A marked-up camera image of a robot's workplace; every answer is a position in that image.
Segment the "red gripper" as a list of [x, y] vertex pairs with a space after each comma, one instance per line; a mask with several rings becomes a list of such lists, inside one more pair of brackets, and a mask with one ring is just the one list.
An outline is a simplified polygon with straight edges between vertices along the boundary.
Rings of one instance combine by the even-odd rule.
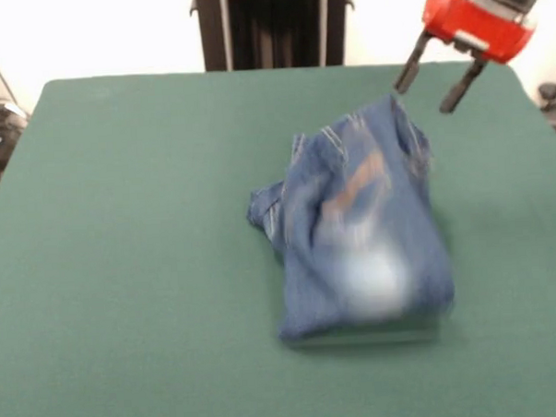
[[506, 64], [531, 40], [537, 22], [530, 11], [537, 0], [426, 0], [422, 11], [423, 31], [394, 84], [405, 94], [420, 69], [420, 59], [436, 38], [460, 51], [474, 54], [470, 67], [448, 91], [439, 111], [455, 111], [488, 61]]

